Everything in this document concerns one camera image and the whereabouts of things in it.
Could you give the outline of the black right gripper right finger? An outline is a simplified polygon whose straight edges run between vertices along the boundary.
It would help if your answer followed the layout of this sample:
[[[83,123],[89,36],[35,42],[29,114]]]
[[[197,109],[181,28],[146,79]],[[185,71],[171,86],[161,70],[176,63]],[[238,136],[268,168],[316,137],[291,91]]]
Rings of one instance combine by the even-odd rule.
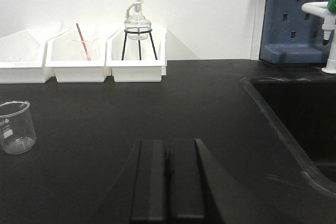
[[[172,220],[204,220],[202,181],[194,140],[175,140],[170,152],[169,211]]]

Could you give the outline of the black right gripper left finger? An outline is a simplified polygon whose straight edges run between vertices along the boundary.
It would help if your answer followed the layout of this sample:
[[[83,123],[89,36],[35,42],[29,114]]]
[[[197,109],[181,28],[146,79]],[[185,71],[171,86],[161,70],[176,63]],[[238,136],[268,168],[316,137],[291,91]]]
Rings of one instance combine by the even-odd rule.
[[[165,221],[165,148],[161,140],[141,142],[132,221]]]

